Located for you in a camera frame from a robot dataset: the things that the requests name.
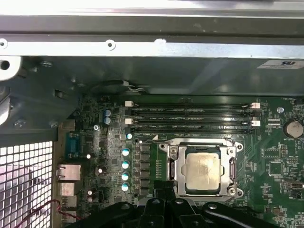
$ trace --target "label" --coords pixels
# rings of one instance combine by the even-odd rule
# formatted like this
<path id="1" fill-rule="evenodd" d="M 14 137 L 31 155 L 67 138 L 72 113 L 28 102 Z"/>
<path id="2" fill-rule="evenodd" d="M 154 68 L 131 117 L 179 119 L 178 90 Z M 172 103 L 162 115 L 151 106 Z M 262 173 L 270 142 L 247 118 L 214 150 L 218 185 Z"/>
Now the label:
<path id="1" fill-rule="evenodd" d="M 304 61 L 269 60 L 257 68 L 258 69 L 300 69 L 302 67 L 304 67 Z"/>

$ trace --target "screw hole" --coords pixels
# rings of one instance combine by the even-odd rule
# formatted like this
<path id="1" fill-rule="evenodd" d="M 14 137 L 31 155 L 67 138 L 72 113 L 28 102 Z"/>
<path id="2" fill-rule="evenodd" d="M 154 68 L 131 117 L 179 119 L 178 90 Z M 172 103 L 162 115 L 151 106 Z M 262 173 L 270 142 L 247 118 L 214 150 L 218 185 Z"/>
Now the screw hole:
<path id="1" fill-rule="evenodd" d="M 198 221 L 193 221 L 193 222 L 192 222 L 192 225 L 193 225 L 194 227 L 198 227 L 198 226 L 199 226 L 199 222 L 198 222 Z"/>
<path id="2" fill-rule="evenodd" d="M 7 70 L 7 69 L 9 69 L 9 67 L 10 67 L 10 62 L 9 61 L 4 60 L 0 64 L 1 70 Z"/>

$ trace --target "integrated circuit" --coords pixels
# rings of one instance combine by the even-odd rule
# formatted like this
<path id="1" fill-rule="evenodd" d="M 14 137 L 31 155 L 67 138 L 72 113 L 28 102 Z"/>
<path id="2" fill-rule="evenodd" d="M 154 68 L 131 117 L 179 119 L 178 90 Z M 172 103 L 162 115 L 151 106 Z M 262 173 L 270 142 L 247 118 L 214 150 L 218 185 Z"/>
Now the integrated circuit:
<path id="1" fill-rule="evenodd" d="M 271 176 L 277 176 L 282 175 L 283 172 L 283 165 L 281 162 L 271 162 L 269 164 L 269 175 Z"/>

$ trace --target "ventilation grille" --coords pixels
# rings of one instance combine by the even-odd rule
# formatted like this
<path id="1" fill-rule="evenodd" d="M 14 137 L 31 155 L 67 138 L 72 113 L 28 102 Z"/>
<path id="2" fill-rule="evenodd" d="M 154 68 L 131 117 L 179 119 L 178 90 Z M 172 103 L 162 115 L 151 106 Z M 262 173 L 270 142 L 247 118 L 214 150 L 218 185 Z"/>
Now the ventilation grille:
<path id="1" fill-rule="evenodd" d="M 14 228 L 51 200 L 53 142 L 0 148 L 0 227 Z M 21 228 L 49 228 L 51 205 Z"/>

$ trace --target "solid capacitor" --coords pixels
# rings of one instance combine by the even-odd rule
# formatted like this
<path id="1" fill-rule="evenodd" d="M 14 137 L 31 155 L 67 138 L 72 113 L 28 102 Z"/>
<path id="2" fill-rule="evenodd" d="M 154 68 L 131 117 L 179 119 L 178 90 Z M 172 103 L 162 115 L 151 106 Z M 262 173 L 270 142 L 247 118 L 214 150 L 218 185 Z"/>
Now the solid capacitor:
<path id="1" fill-rule="evenodd" d="M 106 117 L 104 119 L 104 123 L 107 124 L 107 125 L 109 125 L 111 123 L 111 119 L 109 117 Z"/>
<path id="2" fill-rule="evenodd" d="M 128 183 L 123 183 L 122 184 L 122 191 L 128 191 L 129 190 L 129 184 Z"/>
<path id="3" fill-rule="evenodd" d="M 105 110 L 105 112 L 104 112 L 105 117 L 109 117 L 111 114 L 112 114 L 112 112 L 109 109 Z"/>
<path id="4" fill-rule="evenodd" d="M 130 150 L 128 148 L 124 148 L 122 151 L 123 156 L 128 156 L 130 153 Z"/>
<path id="5" fill-rule="evenodd" d="M 122 174 L 122 180 L 123 181 L 127 181 L 129 179 L 129 173 L 128 172 L 124 172 L 123 174 Z"/>
<path id="6" fill-rule="evenodd" d="M 130 163 L 129 163 L 128 161 L 124 161 L 124 162 L 122 163 L 122 168 L 123 168 L 123 169 L 128 169 L 129 166 L 130 166 Z"/>

